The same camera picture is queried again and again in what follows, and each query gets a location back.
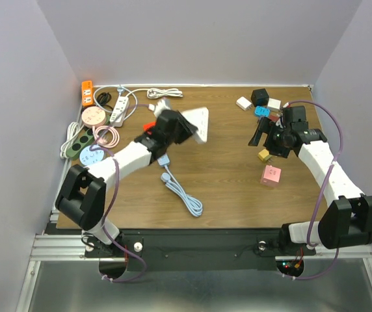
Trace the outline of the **white triangular power strip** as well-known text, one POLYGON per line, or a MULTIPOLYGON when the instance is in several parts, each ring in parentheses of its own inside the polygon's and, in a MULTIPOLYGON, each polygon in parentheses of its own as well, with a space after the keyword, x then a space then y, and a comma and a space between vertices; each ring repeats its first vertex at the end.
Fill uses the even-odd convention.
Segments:
POLYGON ((197 130, 193 134, 193 138, 198 144, 205 144, 208 138, 209 127, 209 109, 200 107, 197 109, 185 110, 182 115, 186 120, 193 124, 197 130))

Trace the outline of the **pink cube socket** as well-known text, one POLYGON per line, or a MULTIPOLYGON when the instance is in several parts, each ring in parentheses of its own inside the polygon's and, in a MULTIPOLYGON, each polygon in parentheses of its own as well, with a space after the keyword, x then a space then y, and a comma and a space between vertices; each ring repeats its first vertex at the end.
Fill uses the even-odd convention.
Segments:
POLYGON ((280 182, 282 170, 280 168, 266 165, 261 175, 260 183, 267 187, 277 187, 280 182))

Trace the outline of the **yellow small plug adapter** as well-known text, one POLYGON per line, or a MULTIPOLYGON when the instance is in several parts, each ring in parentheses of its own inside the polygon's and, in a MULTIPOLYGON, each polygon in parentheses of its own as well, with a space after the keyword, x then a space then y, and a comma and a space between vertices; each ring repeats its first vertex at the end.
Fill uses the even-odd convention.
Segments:
POLYGON ((258 153, 258 159, 263 163, 272 163, 272 155, 267 149, 263 149, 258 153))

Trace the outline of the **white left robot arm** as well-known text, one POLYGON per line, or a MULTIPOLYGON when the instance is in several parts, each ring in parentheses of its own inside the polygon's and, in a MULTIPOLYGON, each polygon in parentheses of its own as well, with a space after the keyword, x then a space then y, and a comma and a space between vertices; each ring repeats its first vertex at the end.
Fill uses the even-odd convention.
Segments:
POLYGON ((122 251, 120 230, 105 216, 105 197, 121 179, 162 157, 171 144, 193 137, 207 142, 209 110, 206 107, 178 112, 162 110, 154 126, 113 156, 91 166, 74 165, 66 174, 55 207, 73 223, 100 241, 109 256, 122 251))

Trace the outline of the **round pink socket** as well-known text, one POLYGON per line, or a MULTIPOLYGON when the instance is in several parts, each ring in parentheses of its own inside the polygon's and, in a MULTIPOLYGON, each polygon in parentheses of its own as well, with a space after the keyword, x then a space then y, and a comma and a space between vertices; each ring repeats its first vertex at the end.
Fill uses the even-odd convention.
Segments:
POLYGON ((107 116, 105 111, 99 107, 88 107, 82 112, 81 120, 84 126, 93 128, 104 125, 107 116))

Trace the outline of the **red cube socket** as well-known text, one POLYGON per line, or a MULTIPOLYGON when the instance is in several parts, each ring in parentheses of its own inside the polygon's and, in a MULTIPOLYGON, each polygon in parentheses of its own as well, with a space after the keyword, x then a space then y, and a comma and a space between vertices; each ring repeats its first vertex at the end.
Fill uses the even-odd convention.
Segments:
POLYGON ((144 131, 149 131, 151 128, 153 128, 155 126, 155 122, 150 122, 150 123, 147 123, 147 124, 144 124, 143 125, 143 130, 144 131))

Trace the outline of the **light blue power strip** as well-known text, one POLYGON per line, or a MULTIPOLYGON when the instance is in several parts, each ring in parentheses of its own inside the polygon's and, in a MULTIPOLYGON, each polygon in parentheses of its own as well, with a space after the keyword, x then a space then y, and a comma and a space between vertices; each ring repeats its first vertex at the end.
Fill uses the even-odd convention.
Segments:
POLYGON ((160 167, 166 167, 170 165, 170 159, 167 154, 164 154, 160 158, 158 158, 157 163, 160 167))

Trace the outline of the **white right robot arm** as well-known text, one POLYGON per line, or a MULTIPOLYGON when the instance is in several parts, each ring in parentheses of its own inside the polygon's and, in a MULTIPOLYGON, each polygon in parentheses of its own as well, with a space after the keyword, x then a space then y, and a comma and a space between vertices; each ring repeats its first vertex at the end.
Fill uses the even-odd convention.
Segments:
POLYGON ((331 152, 322 130, 309 126, 304 104, 286 103, 277 121, 260 117, 248 143, 257 146, 261 136, 266 135, 264 147, 271 155, 286 158, 295 153, 320 187, 315 210, 321 202, 328 206, 320 220, 314 213, 309 222, 284 224, 277 246, 281 252, 291 254, 300 244, 310 248, 321 245, 330 250, 371 244, 372 196, 366 195, 344 172, 338 163, 339 155, 331 152))

